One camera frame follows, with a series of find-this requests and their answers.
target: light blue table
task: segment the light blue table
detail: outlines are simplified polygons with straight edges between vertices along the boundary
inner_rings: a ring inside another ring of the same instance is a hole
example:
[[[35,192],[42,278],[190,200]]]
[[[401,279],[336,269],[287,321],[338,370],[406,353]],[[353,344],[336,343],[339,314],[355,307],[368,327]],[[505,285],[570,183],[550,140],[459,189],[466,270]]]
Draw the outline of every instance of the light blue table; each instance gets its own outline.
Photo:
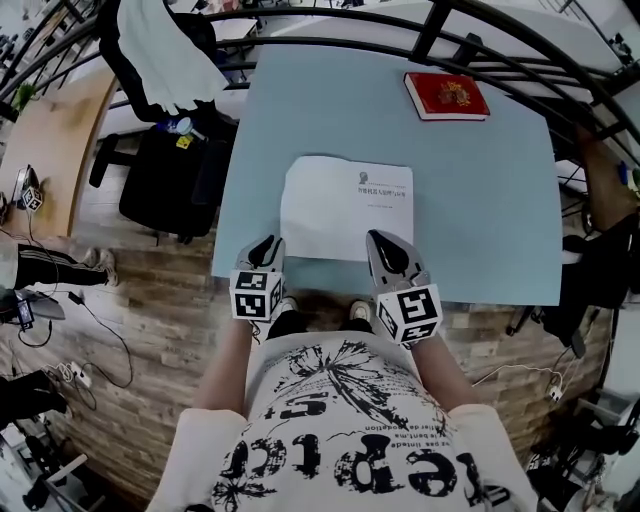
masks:
[[[402,81],[411,70],[429,68],[340,48],[262,50],[229,167],[214,276],[229,277],[242,247],[279,233],[287,170],[320,154],[413,169],[414,243],[442,300],[558,303],[560,197],[544,118],[481,85],[485,122],[423,122]],[[290,290],[372,289],[366,263],[287,258],[285,273]]]

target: black pants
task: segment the black pants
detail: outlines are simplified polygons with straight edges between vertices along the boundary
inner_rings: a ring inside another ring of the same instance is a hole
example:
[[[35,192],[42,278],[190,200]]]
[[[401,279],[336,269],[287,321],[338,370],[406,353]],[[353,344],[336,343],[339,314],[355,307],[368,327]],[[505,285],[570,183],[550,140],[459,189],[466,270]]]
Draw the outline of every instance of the black pants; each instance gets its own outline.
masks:
[[[61,252],[48,252],[40,247],[18,244],[18,275],[14,289],[22,290],[35,283],[54,284],[56,279],[58,283],[81,286],[107,282],[105,270],[89,268]]]
[[[341,331],[362,331],[373,334],[371,324],[362,318],[356,318],[355,320],[347,320],[340,327]],[[304,321],[303,316],[297,311],[285,311],[282,313],[273,325],[269,329],[269,335],[267,339],[279,338],[280,336],[287,336],[288,334],[297,334],[300,332],[307,332],[307,323]]]
[[[55,410],[64,413],[67,402],[53,390],[43,371],[37,371],[8,381],[0,377],[0,430],[15,420],[37,416]]]

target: white marker cube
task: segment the white marker cube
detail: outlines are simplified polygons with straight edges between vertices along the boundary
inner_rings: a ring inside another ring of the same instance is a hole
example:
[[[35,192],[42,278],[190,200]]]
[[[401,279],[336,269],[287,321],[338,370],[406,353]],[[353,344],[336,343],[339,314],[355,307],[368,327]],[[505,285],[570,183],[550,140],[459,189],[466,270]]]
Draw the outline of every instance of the white marker cube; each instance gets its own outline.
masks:
[[[284,274],[259,270],[233,270],[229,292],[233,318],[268,322],[282,300]]]
[[[42,193],[37,188],[28,187],[22,193],[22,202],[27,209],[35,212],[42,205]]]
[[[394,343],[410,348],[433,336],[442,323],[438,285],[383,293],[376,300],[378,318]]]

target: wooden desk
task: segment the wooden desk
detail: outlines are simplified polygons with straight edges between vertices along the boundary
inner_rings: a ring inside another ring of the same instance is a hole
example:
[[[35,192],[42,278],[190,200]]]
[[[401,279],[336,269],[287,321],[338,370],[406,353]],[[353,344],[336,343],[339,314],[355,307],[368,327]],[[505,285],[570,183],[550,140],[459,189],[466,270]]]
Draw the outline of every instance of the wooden desk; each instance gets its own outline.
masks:
[[[44,204],[32,219],[36,237],[69,236],[82,176],[116,78],[101,69],[27,105],[11,130],[0,167],[0,190],[11,200],[17,173],[31,165],[44,191]],[[27,214],[12,208],[4,229],[28,233]]]

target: white paper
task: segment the white paper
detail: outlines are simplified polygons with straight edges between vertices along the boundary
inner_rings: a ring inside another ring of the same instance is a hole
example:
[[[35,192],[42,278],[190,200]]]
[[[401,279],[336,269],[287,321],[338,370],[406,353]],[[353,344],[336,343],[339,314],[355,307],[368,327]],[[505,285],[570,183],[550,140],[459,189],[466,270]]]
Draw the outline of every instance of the white paper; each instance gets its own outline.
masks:
[[[409,167],[325,156],[303,156],[293,163],[280,204],[287,256],[367,261],[370,229],[413,243]]]

